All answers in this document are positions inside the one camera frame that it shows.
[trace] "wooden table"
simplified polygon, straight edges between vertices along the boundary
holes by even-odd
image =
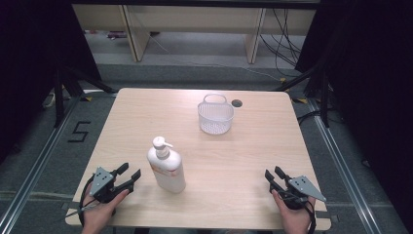
[[[211,92],[243,103],[235,108],[232,128],[221,136],[199,127],[197,106]],[[187,185],[180,194],[158,186],[146,159],[157,136],[165,137],[182,156]],[[86,180],[98,166],[112,171],[125,162],[130,168],[116,184],[138,169],[142,177],[118,207],[110,222],[114,226],[282,229],[265,170],[280,166],[290,176],[307,176],[319,187],[286,93],[123,89],[73,201],[79,202]],[[282,180],[276,181],[284,187]],[[317,201],[316,211],[326,211],[325,204]],[[80,224],[76,215],[66,222]],[[317,220],[317,230],[330,225],[328,218]]]

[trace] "clear plastic basket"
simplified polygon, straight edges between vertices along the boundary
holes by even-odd
[[[220,96],[222,102],[207,101],[207,97]],[[212,135],[221,135],[231,129],[234,118],[234,107],[227,102],[227,98],[219,93],[207,94],[204,101],[198,104],[200,128]]]

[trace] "white bottle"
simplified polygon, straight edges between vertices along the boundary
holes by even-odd
[[[182,159],[173,147],[161,136],[153,140],[153,147],[148,151],[148,161],[159,186],[173,193],[180,193],[186,186]]]

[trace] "human hand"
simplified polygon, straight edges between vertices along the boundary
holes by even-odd
[[[89,196],[92,184],[90,183],[85,193],[85,200],[83,206],[91,202],[94,197]],[[118,194],[112,201],[107,204],[98,204],[96,207],[86,210],[83,213],[84,216],[84,228],[82,233],[84,234],[97,234],[99,233],[107,224],[109,219],[112,217],[115,208],[128,196],[129,190],[125,189],[120,194]]]
[[[280,198],[279,193],[273,189],[272,191],[274,200],[280,209],[282,215],[282,227],[287,234],[304,234],[308,232],[311,220],[308,212],[305,209],[291,210],[285,202]],[[309,202],[314,206],[316,199],[309,196]],[[310,211],[313,209],[310,204],[306,204]]]

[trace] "plastic container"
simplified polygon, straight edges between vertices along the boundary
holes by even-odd
[[[172,145],[166,143],[162,136],[157,136],[147,158],[158,185],[167,191],[180,193],[186,186],[182,159],[177,152],[169,149],[170,147]]]
[[[207,101],[210,96],[220,96],[222,101]],[[207,94],[198,105],[200,128],[211,135],[221,135],[231,129],[234,107],[219,93]]]

